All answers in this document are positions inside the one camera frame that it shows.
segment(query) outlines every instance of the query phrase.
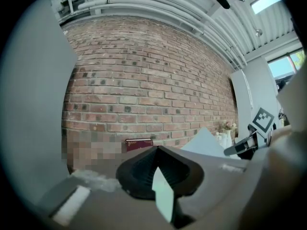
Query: ceiling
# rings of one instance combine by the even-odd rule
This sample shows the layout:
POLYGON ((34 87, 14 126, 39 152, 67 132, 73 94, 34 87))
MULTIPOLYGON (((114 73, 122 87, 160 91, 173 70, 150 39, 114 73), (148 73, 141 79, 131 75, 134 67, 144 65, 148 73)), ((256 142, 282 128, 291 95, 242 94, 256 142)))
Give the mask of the ceiling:
POLYGON ((194 34, 237 70, 259 56, 278 57, 279 51, 301 47, 282 2, 255 14, 250 5, 253 1, 228 0, 229 10, 216 0, 72 0, 71 3, 51 0, 51 3, 60 24, 80 17, 116 14, 163 21, 194 34), (256 36, 257 29, 263 31, 262 36, 256 36))

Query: tree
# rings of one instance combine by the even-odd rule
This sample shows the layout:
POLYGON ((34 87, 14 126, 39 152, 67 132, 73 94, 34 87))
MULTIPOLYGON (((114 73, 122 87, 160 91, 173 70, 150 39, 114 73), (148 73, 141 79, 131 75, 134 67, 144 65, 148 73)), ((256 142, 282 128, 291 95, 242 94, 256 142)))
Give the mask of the tree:
POLYGON ((304 54, 304 51, 299 51, 297 53, 295 53, 296 57, 298 58, 298 60, 294 61, 294 64, 296 66, 296 69, 300 69, 301 66, 303 65, 304 63, 304 60, 305 60, 305 54, 304 54))

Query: skylight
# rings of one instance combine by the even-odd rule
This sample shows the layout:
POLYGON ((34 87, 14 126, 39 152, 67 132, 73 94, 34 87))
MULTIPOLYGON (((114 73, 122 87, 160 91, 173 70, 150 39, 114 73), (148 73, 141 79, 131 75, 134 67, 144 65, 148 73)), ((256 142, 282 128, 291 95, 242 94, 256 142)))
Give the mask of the skylight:
POLYGON ((274 3, 280 0, 257 0, 256 2, 252 3, 251 7, 255 14, 259 13, 260 11, 270 7, 274 3))

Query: dark red book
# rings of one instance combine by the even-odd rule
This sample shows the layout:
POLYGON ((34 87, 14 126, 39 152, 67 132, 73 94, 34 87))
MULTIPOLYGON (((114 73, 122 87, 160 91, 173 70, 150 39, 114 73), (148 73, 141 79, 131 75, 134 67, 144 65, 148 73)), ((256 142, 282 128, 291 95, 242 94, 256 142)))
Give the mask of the dark red book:
POLYGON ((144 138, 144 139, 127 139, 126 140, 126 147, 127 151, 136 150, 139 148, 145 148, 153 146, 153 140, 150 138, 144 138))

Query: black funnel-shaped object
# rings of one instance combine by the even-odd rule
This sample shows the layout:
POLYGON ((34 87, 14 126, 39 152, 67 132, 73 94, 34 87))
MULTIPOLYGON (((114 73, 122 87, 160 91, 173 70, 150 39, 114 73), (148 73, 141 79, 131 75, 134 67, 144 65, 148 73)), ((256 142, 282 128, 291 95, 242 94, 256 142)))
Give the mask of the black funnel-shaped object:
POLYGON ((155 200, 152 184, 157 167, 173 189, 175 198, 193 194, 204 178, 197 163, 163 146, 152 147, 123 162, 116 171, 116 178, 132 197, 155 200))

